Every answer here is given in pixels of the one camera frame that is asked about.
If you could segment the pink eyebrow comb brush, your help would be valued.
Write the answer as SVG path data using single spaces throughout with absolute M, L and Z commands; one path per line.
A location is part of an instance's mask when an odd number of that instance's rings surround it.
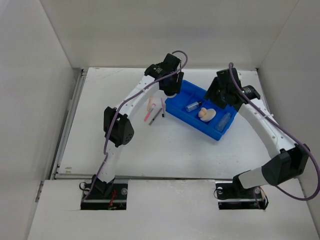
M 165 103 L 164 103 L 163 98 L 160 98 L 160 100 L 161 100 L 161 108 L 162 108 L 162 114 L 161 114 L 161 116 L 162 116 L 163 118 L 165 118 Z

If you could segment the white round powder puff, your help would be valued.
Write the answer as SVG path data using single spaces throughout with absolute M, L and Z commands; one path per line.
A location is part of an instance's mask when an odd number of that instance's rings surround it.
M 207 109 L 207 114 L 203 117 L 200 118 L 203 122 L 209 122 L 211 121 L 215 116 L 216 116 L 216 110 L 213 108 Z

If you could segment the blue plastic organizer tray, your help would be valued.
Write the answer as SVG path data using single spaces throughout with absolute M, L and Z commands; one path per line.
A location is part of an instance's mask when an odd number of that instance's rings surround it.
M 218 141 L 231 126 L 237 112 L 232 106 L 220 108 L 205 100 L 205 93 L 204 89 L 183 80 L 180 93 L 165 100 L 166 111 Z

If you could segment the orange makeup sponge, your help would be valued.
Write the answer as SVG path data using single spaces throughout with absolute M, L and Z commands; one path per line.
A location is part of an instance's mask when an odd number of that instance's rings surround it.
M 208 113 L 208 110 L 204 107 L 202 107 L 200 109 L 200 111 L 198 112 L 198 117 L 201 119 L 203 118 L 206 114 Z

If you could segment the small black-capped clear bottle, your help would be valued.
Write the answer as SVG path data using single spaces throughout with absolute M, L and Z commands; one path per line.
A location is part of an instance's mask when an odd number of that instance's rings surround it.
M 195 109 L 199 108 L 200 106 L 202 105 L 202 102 L 201 101 L 195 101 L 189 105 L 187 105 L 185 107 L 185 110 L 187 112 L 191 112 L 191 111 L 194 111 Z

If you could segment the clear plastic bottle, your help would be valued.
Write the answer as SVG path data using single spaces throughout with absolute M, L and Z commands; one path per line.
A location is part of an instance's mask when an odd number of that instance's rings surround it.
M 227 112 L 222 118 L 221 120 L 217 123 L 217 125 L 215 126 L 215 129 L 219 132 L 222 132 L 226 125 L 228 124 L 228 122 L 230 121 L 231 118 L 231 113 Z

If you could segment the beige concealer stick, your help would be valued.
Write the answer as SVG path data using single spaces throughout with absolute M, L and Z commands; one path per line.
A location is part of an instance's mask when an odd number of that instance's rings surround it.
M 147 104 L 147 111 L 150 112 L 152 109 L 152 104 L 153 104 L 153 98 L 150 97 L 148 100 L 148 104 Z

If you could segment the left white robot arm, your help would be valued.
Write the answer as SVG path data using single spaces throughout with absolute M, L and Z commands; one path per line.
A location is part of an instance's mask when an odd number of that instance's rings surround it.
M 105 157 L 92 177 L 90 192 L 94 190 L 103 199 L 111 195 L 121 151 L 135 133 L 132 126 L 135 114 L 159 90 L 168 96 L 178 94 L 184 75 L 182 69 L 187 62 L 188 56 L 182 50 L 168 53 L 162 62 L 152 64 L 144 71 L 141 80 L 120 104 L 104 110 Z

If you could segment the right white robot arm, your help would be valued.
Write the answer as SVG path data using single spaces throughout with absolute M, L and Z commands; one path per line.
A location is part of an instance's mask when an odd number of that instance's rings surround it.
M 243 197 L 258 186 L 278 186 L 304 172 L 309 158 L 305 148 L 274 126 L 260 94 L 251 85 L 241 85 L 235 68 L 218 71 L 204 98 L 222 109 L 233 107 L 251 125 L 270 156 L 263 166 L 234 176 L 231 190 L 235 196 Z

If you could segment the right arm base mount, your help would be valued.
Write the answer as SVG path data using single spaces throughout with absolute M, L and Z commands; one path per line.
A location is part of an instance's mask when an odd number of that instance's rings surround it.
M 266 210 L 269 205 L 260 186 L 240 189 L 232 181 L 216 181 L 213 195 L 219 210 Z

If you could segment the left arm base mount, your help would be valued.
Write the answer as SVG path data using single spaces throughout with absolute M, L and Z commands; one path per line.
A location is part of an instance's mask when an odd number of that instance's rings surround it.
M 125 211 L 127 209 L 128 186 L 128 180 L 116 179 L 106 190 L 106 193 L 101 193 L 98 189 L 94 188 L 89 196 L 84 199 L 90 190 L 91 184 L 81 182 L 79 184 L 79 188 L 82 190 L 80 209 L 92 211 Z

